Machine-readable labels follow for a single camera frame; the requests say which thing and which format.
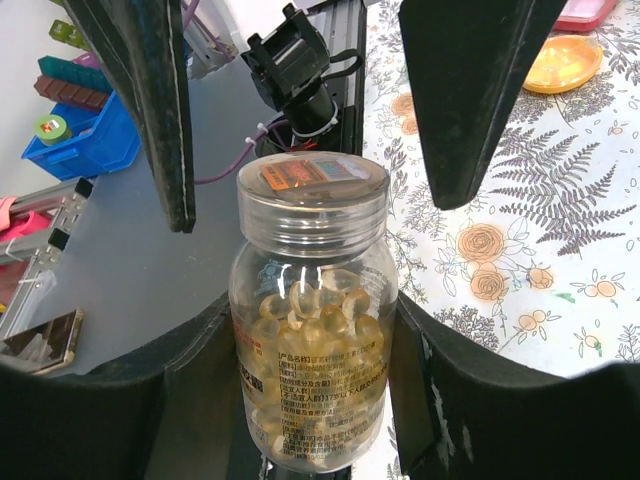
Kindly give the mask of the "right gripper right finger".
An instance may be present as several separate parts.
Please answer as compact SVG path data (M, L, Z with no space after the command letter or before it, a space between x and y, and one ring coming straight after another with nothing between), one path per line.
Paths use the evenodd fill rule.
M635 479L639 369L564 379L469 340L400 295L391 401L413 479Z

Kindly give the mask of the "orange pill bottle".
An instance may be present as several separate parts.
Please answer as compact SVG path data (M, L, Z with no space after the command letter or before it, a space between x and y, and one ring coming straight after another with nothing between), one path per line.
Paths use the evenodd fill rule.
M238 173L245 244L228 297L250 435L300 473L340 470L376 439L398 299L388 172L335 152Z

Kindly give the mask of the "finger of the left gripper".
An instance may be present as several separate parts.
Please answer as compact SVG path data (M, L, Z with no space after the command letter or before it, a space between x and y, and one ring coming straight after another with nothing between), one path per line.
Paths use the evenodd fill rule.
M434 205L473 200L524 80L565 4L404 0L399 25Z
M179 1L66 0L141 137L169 228L196 222L193 139Z

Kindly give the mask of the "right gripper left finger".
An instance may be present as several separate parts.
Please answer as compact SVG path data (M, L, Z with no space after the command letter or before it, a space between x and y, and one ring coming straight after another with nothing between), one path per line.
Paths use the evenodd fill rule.
M1 369L4 479L222 479L238 393L230 305L84 375Z

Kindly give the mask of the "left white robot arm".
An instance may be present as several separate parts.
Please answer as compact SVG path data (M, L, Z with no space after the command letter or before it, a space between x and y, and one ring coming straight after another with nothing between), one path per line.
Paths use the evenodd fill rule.
M196 221L183 13L177 1L68 1L67 14L132 116L169 227ZM560 1L404 1L398 20L424 165L436 207L473 200L524 80L563 10ZM334 112L325 89L333 61L292 4L243 59L271 108L299 135Z

